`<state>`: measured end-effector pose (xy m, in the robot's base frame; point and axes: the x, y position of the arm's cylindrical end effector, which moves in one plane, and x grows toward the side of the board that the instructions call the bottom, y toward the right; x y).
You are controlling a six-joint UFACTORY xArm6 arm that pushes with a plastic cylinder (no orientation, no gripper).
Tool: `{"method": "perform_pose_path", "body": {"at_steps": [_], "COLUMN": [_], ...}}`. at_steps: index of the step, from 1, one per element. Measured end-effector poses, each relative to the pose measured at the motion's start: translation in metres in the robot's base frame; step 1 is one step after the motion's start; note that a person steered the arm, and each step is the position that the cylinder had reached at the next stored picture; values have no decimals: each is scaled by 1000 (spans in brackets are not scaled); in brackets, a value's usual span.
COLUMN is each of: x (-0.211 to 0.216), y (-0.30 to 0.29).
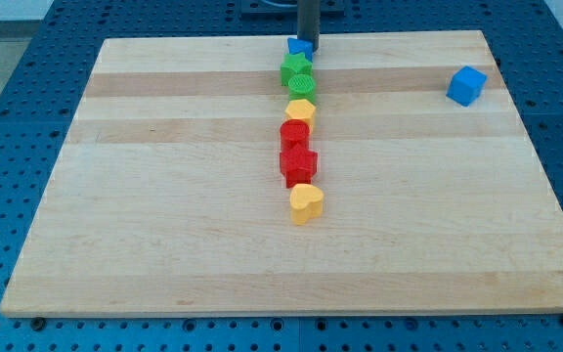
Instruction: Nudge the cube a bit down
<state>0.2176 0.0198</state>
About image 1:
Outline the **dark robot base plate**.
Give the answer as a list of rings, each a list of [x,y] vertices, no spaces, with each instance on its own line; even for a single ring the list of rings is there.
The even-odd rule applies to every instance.
[[[322,15],[343,15],[346,0],[321,0]],[[242,18],[260,16],[295,15],[298,8],[297,0],[236,0]]]

